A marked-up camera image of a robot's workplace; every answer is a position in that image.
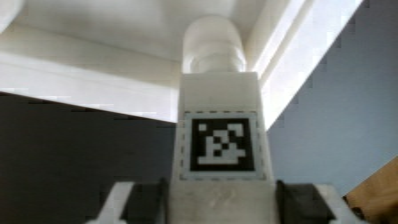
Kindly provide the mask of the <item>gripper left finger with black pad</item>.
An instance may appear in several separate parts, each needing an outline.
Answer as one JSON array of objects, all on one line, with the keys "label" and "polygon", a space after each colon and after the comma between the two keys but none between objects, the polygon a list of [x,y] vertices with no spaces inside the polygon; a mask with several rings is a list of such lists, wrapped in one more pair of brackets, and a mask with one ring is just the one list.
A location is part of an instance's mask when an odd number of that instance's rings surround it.
[{"label": "gripper left finger with black pad", "polygon": [[98,216],[86,224],[167,224],[166,183],[118,182]]}]

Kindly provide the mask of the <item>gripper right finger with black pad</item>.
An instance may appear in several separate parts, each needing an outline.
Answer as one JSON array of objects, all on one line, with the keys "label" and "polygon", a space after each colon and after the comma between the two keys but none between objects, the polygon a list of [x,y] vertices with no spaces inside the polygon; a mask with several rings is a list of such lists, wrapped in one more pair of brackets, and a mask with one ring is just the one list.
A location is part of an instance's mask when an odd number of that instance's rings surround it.
[{"label": "gripper right finger with black pad", "polygon": [[363,224],[327,186],[277,181],[276,201],[281,224]]}]

